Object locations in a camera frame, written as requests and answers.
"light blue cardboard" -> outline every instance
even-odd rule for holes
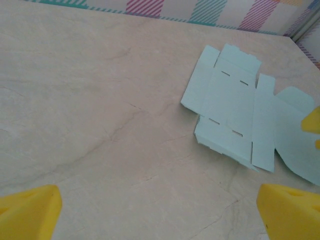
[[[205,47],[181,100],[199,114],[196,139],[253,170],[274,172],[277,149],[294,173],[320,185],[317,136],[300,128],[314,100],[294,87],[274,96],[276,80],[264,74],[255,87],[260,65],[236,46]]]
[[[301,121],[314,107],[313,98],[295,87],[277,94],[274,98],[274,144],[291,171],[320,185],[320,151],[315,148],[319,135],[301,130]]]

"pink diagonal stripe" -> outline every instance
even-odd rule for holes
[[[158,2],[158,3],[157,3],[156,1],[154,1],[152,4],[150,4],[149,6],[146,6],[144,9],[142,9],[142,10],[140,11],[140,13],[141,13],[141,14],[147,14],[147,12],[150,11],[150,8],[153,8],[153,5],[154,5],[154,4],[157,6],[157,5],[161,4],[161,2]]]
[[[152,12],[149,13],[150,16],[157,16],[160,14],[161,12],[161,8],[162,8],[162,5],[159,6],[158,8],[156,8],[155,10],[153,10]]]
[[[251,30],[259,30],[259,28],[262,27],[262,25],[265,23],[265,21],[268,19],[271,13],[272,11],[267,11],[267,12],[262,12],[263,15],[260,15],[260,12],[259,12],[257,14],[257,17],[258,17],[257,20],[252,20],[251,22],[248,22],[245,25],[249,26]]]
[[[152,15],[155,11],[157,11],[158,9],[161,9],[163,6],[163,0],[159,1],[157,4],[155,4],[154,6],[152,6],[150,9],[148,9],[145,14],[146,15]]]
[[[251,22],[254,18],[259,18],[260,17],[259,14],[266,12],[266,10],[268,9],[268,6],[269,4],[266,4],[265,2],[261,2],[259,6],[255,8],[252,7],[248,12],[247,16],[245,16],[245,18],[243,19],[241,24],[246,24],[248,22]]]
[[[278,3],[278,1],[272,0],[255,0],[255,3],[244,17],[239,28],[253,31],[259,30],[277,7]]]
[[[310,52],[301,44],[297,44],[301,51],[314,63],[318,63],[318,61],[310,54]]]
[[[298,17],[297,20],[295,20],[295,22],[291,25],[291,27],[285,32],[284,35],[290,35],[294,30],[295,28],[303,21],[303,19],[305,19],[305,17],[310,13],[310,9],[307,8],[302,14],[300,17]]]
[[[263,2],[260,2],[256,6],[252,6],[250,8],[249,12],[247,13],[247,15],[244,17],[243,22],[250,19],[251,16],[255,14],[255,11],[260,11],[260,10],[264,10],[264,9],[265,9],[265,4]]]
[[[132,1],[130,1],[130,4],[128,2],[127,5],[126,5],[126,11],[127,12],[131,11],[131,9],[140,1],[141,0],[132,0]]]
[[[130,0],[126,5],[126,12],[140,15],[158,15],[164,0]]]
[[[143,9],[146,5],[148,5],[148,6],[146,6],[146,8],[149,8],[150,5],[153,4],[152,1],[153,1],[153,0],[149,0],[149,1],[146,1],[145,4],[142,4],[142,3],[141,3],[141,4],[139,4],[139,5],[136,5],[136,6],[131,10],[131,12],[134,12],[135,14],[141,14],[141,13],[142,13],[141,9]]]

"striped wallpaper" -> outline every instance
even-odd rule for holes
[[[320,0],[26,1],[285,36],[320,4]]]
[[[320,69],[320,20],[297,43],[304,54]]]

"marble surface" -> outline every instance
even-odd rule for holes
[[[320,192],[278,156],[255,172],[197,144],[179,103],[205,45],[228,43],[319,105],[289,38],[8,0],[0,22],[0,194],[57,184],[54,240],[264,240],[260,184]]]

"yellow foam block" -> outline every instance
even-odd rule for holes
[[[305,132],[320,134],[320,106],[302,120],[301,128]]]
[[[55,185],[0,197],[0,240],[51,239],[61,208]]]
[[[270,240],[320,240],[320,195],[262,184],[256,200]]]

